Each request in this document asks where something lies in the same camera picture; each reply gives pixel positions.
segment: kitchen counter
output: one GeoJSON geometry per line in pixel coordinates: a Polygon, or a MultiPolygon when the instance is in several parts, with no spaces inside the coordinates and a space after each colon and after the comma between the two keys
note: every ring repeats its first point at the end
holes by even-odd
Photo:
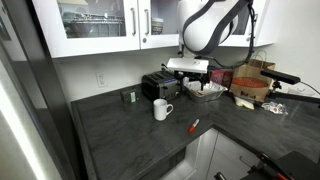
{"type": "Polygon", "coordinates": [[[201,104],[182,95],[169,101],[174,110],[167,119],[156,121],[151,101],[141,95],[136,103],[123,104],[119,92],[72,103],[90,179],[140,179],[212,127],[253,153],[277,159],[296,150],[315,162],[319,158],[315,104],[285,101],[289,115],[275,115],[237,107],[226,95],[201,104]],[[197,118],[195,132],[188,133],[197,118]]]}

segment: black toaster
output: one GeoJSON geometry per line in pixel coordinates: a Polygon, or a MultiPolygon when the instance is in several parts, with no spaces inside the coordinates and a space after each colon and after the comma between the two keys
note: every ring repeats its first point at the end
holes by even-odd
{"type": "Polygon", "coordinates": [[[142,77],[142,94],[151,101],[174,99],[180,96],[180,90],[179,81],[167,71],[157,71],[142,77]]]}

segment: small black object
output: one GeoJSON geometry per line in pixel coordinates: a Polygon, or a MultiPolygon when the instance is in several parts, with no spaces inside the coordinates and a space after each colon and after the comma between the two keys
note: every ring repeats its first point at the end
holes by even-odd
{"type": "Polygon", "coordinates": [[[129,89],[120,92],[121,100],[124,103],[134,103],[140,99],[140,94],[136,89],[129,89]]]}
{"type": "Polygon", "coordinates": [[[296,76],[291,76],[289,74],[284,74],[284,73],[281,73],[281,72],[278,72],[278,71],[272,71],[272,70],[269,70],[269,69],[264,69],[260,72],[261,75],[263,76],[267,76],[267,77],[270,77],[274,80],[277,80],[277,81],[282,81],[282,82],[285,82],[285,83],[288,83],[288,84],[297,84],[298,82],[300,82],[300,78],[299,77],[296,77],[296,76]]]}

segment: red marker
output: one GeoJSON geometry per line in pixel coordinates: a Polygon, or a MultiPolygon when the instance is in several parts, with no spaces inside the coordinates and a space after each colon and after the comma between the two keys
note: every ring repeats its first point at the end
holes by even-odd
{"type": "Polygon", "coordinates": [[[190,127],[189,127],[189,133],[192,133],[194,131],[194,129],[196,128],[196,126],[199,123],[199,119],[197,119],[190,127]]]}

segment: cup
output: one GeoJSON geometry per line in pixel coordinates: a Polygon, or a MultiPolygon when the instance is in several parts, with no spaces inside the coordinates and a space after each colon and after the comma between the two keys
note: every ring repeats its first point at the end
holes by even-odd
{"type": "Polygon", "coordinates": [[[172,104],[168,104],[168,102],[164,99],[156,99],[153,101],[153,110],[154,118],[156,118],[158,121],[163,121],[166,119],[167,115],[172,112],[173,106],[172,104]]]}

